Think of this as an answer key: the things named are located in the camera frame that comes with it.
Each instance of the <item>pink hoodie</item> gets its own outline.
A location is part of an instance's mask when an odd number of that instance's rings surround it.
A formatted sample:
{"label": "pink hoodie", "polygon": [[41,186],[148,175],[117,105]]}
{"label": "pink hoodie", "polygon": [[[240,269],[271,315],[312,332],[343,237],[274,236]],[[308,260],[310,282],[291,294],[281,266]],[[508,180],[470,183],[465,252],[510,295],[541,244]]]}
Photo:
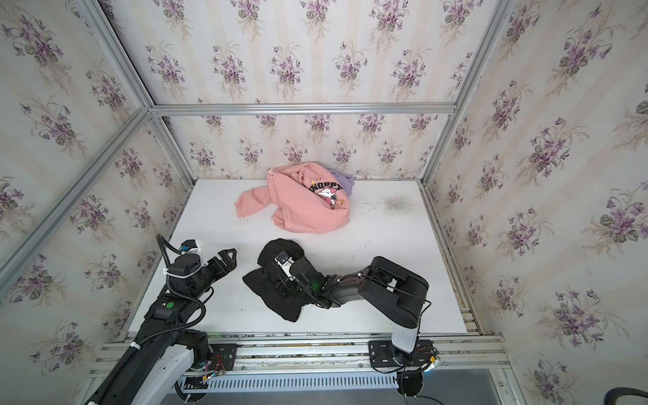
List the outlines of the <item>pink hoodie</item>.
{"label": "pink hoodie", "polygon": [[274,203],[276,226],[297,233],[326,233],[349,221],[347,193],[335,177],[317,163],[268,170],[268,186],[251,189],[238,199],[238,217],[249,216]]}

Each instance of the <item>floral wallpaper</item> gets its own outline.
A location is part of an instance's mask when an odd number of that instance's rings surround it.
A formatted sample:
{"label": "floral wallpaper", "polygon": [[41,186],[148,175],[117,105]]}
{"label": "floral wallpaper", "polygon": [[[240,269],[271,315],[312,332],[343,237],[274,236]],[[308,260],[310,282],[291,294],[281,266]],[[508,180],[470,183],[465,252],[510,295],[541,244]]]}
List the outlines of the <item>floral wallpaper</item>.
{"label": "floral wallpaper", "polygon": [[263,179],[317,161],[362,179],[421,178],[445,114],[171,117],[167,126],[200,178]]}
{"label": "floral wallpaper", "polygon": [[[496,2],[100,4],[154,100],[195,104],[452,102]],[[519,12],[518,38],[536,8]]]}
{"label": "floral wallpaper", "polygon": [[136,110],[73,0],[0,4],[0,262]]}
{"label": "floral wallpaper", "polygon": [[647,10],[519,0],[432,179],[530,404],[648,391]]}
{"label": "floral wallpaper", "polygon": [[[3,182],[5,215],[19,216],[29,207]],[[97,345],[121,339],[159,259],[155,234],[170,234],[186,193],[143,126],[0,301],[3,378],[16,387],[3,401],[71,403]]]}

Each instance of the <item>dirt stain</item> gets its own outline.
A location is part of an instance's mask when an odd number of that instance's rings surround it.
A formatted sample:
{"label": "dirt stain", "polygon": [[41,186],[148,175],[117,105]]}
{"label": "dirt stain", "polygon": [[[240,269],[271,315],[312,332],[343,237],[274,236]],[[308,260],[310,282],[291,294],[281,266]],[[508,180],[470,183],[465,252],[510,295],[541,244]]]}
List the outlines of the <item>dirt stain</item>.
{"label": "dirt stain", "polygon": [[411,202],[404,197],[389,197],[382,200],[385,211],[402,213],[411,209]]}

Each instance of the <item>white board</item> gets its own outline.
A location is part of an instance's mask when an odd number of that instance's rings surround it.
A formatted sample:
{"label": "white board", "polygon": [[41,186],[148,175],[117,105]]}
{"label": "white board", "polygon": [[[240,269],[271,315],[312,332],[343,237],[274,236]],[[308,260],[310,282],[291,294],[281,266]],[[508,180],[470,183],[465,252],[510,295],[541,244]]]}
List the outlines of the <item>white board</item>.
{"label": "white board", "polygon": [[[230,179],[201,179],[196,183],[171,244],[179,246],[184,240],[200,239],[207,259],[222,249],[235,248],[238,266],[213,284],[215,293],[206,304],[207,315],[194,329],[228,334],[391,332],[390,320],[364,300],[328,310],[307,305],[294,323],[268,309],[243,283],[242,277],[259,268],[257,259],[266,243],[284,238],[296,241],[315,269],[325,275],[358,272],[370,264],[374,256],[383,256],[418,273],[430,284],[427,298],[432,302],[423,314],[421,332],[466,333],[415,181],[357,181],[349,198],[349,223],[324,235],[279,229],[270,220],[276,210],[274,205],[253,216],[238,218],[234,203],[240,194],[265,184],[265,180]],[[171,261],[175,256],[169,252]],[[162,289],[165,283],[163,266],[161,262],[157,267],[130,332],[139,330],[148,307]]]}

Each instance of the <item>vent grille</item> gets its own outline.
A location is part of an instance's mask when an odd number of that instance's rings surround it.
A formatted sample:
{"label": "vent grille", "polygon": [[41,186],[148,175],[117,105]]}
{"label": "vent grille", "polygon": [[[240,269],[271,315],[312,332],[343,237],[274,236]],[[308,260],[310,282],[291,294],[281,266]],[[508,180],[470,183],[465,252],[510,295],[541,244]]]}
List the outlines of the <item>vent grille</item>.
{"label": "vent grille", "polygon": [[215,377],[209,386],[202,389],[188,389],[182,383],[185,393],[225,392],[268,392],[268,391],[322,391],[328,389],[380,389],[395,387],[396,373],[314,373],[314,374],[271,374],[233,375]]}

